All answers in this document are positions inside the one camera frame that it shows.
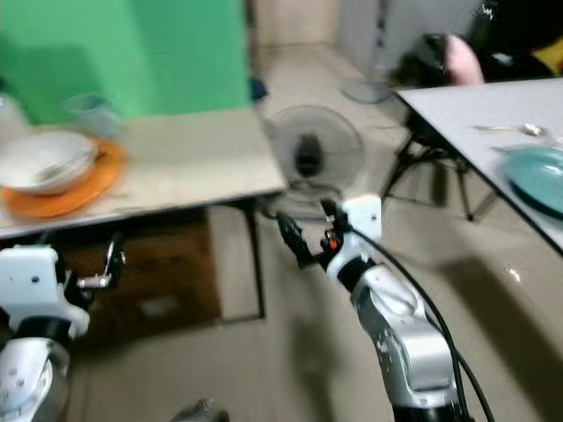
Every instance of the wall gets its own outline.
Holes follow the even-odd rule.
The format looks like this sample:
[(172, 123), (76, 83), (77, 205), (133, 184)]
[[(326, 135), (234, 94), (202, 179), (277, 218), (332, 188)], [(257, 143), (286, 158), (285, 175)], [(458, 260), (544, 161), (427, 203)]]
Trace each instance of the wall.
[(391, 0), (386, 48), (375, 57), (379, 0), (340, 0), (338, 44), (364, 75), (373, 68), (394, 69), (423, 34), (461, 33), (469, 29), (481, 0)]
[(337, 0), (254, 0), (260, 45), (334, 43)]
[(126, 116), (248, 102), (239, 0), (3, 0), (0, 75), (32, 120), (85, 92)]

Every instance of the blue plate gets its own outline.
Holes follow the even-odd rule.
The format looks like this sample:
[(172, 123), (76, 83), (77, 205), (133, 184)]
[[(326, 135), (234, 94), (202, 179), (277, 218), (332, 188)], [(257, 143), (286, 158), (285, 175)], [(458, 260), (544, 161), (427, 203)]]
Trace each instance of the blue plate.
[(525, 195), (563, 215), (563, 151), (545, 147), (512, 151), (503, 169)]

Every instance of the white bowl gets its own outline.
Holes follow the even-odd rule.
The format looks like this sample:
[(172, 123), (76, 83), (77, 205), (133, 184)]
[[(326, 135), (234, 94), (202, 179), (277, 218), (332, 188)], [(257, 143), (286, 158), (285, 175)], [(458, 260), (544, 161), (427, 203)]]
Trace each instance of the white bowl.
[[(45, 132), (0, 148), (0, 185), (34, 195), (62, 193), (90, 168), (97, 154), (86, 137)], [(49, 177), (49, 169), (55, 169)]]

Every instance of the black cable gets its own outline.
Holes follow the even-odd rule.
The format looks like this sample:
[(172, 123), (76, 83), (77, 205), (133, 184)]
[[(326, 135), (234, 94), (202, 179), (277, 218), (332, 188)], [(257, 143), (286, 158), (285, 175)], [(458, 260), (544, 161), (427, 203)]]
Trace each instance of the black cable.
[(465, 400), (463, 379), (461, 377), (461, 370), (459, 369), (460, 359), (457, 354), (457, 349), (454, 344), (454, 339), (451, 337), (450, 329), (448, 328), (448, 325), (444, 321), (442, 314), (440, 313), (440, 311), (432, 301), (432, 298), (428, 295), (428, 293), (426, 293), (426, 291), (424, 290), (424, 288), (422, 288), (419, 282), (415, 280), (414, 277), (401, 265), (401, 263), (398, 262), (383, 246), (377, 244), (369, 237), (364, 235), (361, 231), (354, 229), (352, 226), (348, 226), (348, 229), (355, 235), (361, 237), (364, 241), (370, 244), (377, 252), (383, 255), (384, 258), (390, 261), (393, 264), (393, 266), (397, 268), (397, 270), (400, 273), (402, 273), (406, 277), (406, 279), (413, 285), (413, 287), (417, 290), (417, 292), (419, 292), (419, 294), (422, 296), (422, 299), (424, 299), (424, 301), (429, 306), (430, 310), (432, 311), (432, 313), (436, 318), (438, 325), (440, 326), (444, 339), (446, 340), (446, 343), (450, 348), (451, 359), (452, 359), (453, 370), (454, 370), (454, 379), (456, 380), (456, 387), (457, 387), (457, 399), (459, 400), (459, 406), (461, 408), (461, 412), (465, 419), (470, 420), (469, 409), (467, 408), (467, 401)]
[[(437, 329), (440, 330), (440, 327), (437, 326), (436, 321), (427, 313), (426, 314), (428, 321)], [(473, 373), (469, 363), (465, 360), (464, 356), (457, 350), (457, 357), (459, 358), (459, 363), (461, 364), (462, 368), (464, 369), (465, 373), (467, 374), (467, 378), (469, 378), (470, 383), (475, 390), (475, 394), (481, 403), (481, 407), (483, 408), (483, 412), (485, 413), (486, 420), (489, 422), (494, 422), (493, 412), (489, 407), (489, 403), (486, 400), (485, 393), (483, 389), (479, 385), (479, 381), (477, 381), (477, 377)]]

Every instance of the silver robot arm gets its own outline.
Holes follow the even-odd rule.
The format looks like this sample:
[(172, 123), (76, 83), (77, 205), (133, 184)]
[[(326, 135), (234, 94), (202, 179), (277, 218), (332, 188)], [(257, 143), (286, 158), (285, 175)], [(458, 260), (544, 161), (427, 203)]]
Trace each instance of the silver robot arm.
[(68, 345), (88, 330), (93, 291), (121, 275), (120, 234), (100, 276), (79, 280), (49, 245), (0, 251), (0, 307), (15, 332), (0, 352), (0, 421), (51, 422), (67, 399)]
[(375, 242), (381, 238), (381, 200), (367, 195), (341, 206), (324, 204), (333, 229), (321, 241), (323, 252), (309, 253), (301, 230), (287, 215), (278, 215), (285, 243), (300, 267), (320, 264), (328, 278), (344, 286), (360, 323), (376, 348), (384, 385), (397, 421), (455, 421), (457, 389), (451, 351), (443, 334), (427, 319), (426, 304), (416, 289), (388, 266), (372, 258), (373, 250), (350, 226)]

